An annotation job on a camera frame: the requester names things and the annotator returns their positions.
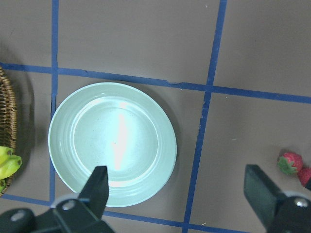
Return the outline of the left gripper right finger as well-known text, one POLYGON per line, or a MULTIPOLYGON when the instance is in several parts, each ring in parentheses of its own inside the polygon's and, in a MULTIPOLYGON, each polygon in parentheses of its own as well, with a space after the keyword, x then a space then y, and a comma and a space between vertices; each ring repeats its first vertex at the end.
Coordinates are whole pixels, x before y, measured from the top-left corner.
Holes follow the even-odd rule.
POLYGON ((261 224, 268 230, 287 196, 258 165, 252 164, 245 166, 243 193, 261 224))

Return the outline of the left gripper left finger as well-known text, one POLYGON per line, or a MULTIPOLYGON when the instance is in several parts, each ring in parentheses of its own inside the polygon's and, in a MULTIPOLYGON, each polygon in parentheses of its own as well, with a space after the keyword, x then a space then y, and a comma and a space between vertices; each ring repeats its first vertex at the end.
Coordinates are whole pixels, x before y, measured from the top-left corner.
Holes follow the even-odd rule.
POLYGON ((98 221, 102 218, 108 197, 107 167, 97 166, 78 196, 82 207, 81 215, 85 221, 98 221))

